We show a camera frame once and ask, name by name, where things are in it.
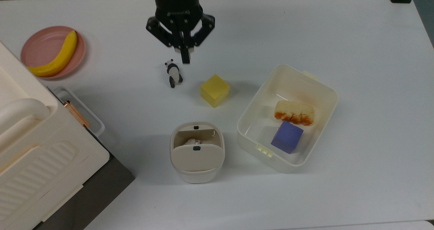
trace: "purple block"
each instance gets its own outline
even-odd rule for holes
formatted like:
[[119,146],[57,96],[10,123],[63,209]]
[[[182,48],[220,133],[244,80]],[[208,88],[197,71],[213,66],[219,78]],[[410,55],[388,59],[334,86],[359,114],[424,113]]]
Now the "purple block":
[[298,128],[287,121],[283,121],[279,130],[271,141],[271,145],[291,154],[303,134],[303,129]]

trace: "pink plate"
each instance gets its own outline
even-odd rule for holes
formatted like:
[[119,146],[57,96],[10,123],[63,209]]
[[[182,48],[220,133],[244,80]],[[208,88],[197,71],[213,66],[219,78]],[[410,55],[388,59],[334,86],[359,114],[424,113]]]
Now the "pink plate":
[[[52,26],[33,34],[21,49],[21,61],[26,66],[40,66],[50,63],[62,49],[63,42],[72,28],[67,26]],[[52,80],[65,77],[75,71],[84,58],[86,45],[83,37],[77,32],[77,46],[71,60],[56,75],[51,77],[39,77]]]

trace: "yellow cube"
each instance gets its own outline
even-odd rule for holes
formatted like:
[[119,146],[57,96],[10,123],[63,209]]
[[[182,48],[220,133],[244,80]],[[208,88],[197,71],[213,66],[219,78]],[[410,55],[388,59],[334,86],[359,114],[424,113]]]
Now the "yellow cube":
[[215,108],[229,95],[229,84],[214,74],[200,86],[200,95]]

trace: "toy panda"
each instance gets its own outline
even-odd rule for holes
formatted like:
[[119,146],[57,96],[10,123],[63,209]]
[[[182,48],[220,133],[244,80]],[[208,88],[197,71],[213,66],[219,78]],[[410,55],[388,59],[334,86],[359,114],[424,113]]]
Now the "toy panda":
[[170,87],[174,88],[176,83],[182,82],[182,76],[179,73],[179,68],[176,64],[173,63],[172,59],[164,63],[164,65],[167,68],[167,74],[169,74]]

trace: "yellow banana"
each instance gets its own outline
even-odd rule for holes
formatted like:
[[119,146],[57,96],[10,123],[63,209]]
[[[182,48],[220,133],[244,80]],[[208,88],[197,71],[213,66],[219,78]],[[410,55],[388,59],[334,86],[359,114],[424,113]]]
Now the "yellow banana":
[[66,36],[62,49],[56,58],[48,64],[29,67],[28,69],[37,77],[51,77],[59,73],[70,61],[74,54],[74,50],[77,46],[77,34],[76,31],[71,31]]

